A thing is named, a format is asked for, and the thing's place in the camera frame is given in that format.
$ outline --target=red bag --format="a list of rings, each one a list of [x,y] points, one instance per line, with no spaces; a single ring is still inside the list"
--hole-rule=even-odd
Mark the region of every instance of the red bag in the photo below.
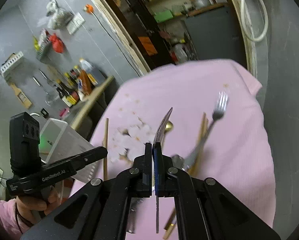
[[[51,44],[53,45],[54,51],[58,53],[63,53],[64,51],[64,43],[60,40],[59,37],[56,36],[56,33],[49,36],[49,39],[51,41]]]

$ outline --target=orange plug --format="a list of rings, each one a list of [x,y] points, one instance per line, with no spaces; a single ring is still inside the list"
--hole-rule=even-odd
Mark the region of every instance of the orange plug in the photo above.
[[[94,12],[94,8],[90,4],[86,4],[84,6],[84,11],[87,12],[87,13],[93,13]]]

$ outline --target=black strap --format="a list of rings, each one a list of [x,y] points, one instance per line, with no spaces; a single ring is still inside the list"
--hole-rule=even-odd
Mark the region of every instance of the black strap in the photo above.
[[[15,202],[15,219],[16,219],[16,223],[17,223],[17,226],[19,228],[19,231],[21,233],[23,233],[22,229],[20,228],[19,226],[19,222],[18,222],[18,217],[20,218],[20,220],[25,224],[27,225],[28,227],[32,227],[34,224],[30,221],[28,221],[26,218],[24,218],[18,211],[18,208],[17,208],[17,203]]]

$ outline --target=person's hand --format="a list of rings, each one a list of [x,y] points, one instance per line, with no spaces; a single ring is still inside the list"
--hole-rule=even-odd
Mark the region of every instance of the person's hand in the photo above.
[[[31,211],[44,211],[45,215],[48,215],[60,205],[60,198],[58,197],[57,191],[53,188],[48,197],[48,203],[34,197],[18,196],[16,198],[16,204],[20,215],[35,224],[37,221]]]

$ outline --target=bottle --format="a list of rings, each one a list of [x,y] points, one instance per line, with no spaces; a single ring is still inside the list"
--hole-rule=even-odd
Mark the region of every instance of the bottle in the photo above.
[[[77,74],[73,68],[69,72],[71,73],[72,77],[75,79],[75,82],[77,83],[79,74]]]
[[[70,85],[71,87],[77,89],[77,83],[76,83],[75,79],[73,79],[73,78],[71,77],[71,75],[68,74],[68,72],[65,72],[65,73],[64,73],[64,76],[67,78],[67,82],[69,83],[69,85]]]
[[[87,73],[85,70],[81,70],[81,74],[79,75],[79,79],[82,81],[82,89],[84,95],[90,95],[91,94],[91,82],[87,76]]]
[[[78,93],[74,89],[67,87],[62,81],[60,81],[60,79],[58,79],[56,82],[62,88],[67,101],[70,102],[72,105],[76,105],[79,101]]]
[[[81,73],[81,67],[79,65],[75,65],[74,66],[75,72],[77,73],[77,76],[79,76],[79,74]]]
[[[179,64],[188,61],[187,54],[183,50],[183,45],[182,44],[176,44],[174,46],[174,52],[175,52],[175,55],[178,59]]]
[[[79,60],[79,62],[81,68],[86,71],[88,78],[94,86],[100,85],[105,81],[105,77],[98,68],[92,66],[89,62],[82,58]]]
[[[64,91],[59,88],[59,87],[56,87],[56,90],[59,94],[59,97],[62,99],[62,101],[69,107],[71,108],[73,106],[73,104],[71,104],[67,99],[66,99],[66,96],[65,96],[65,93]]]

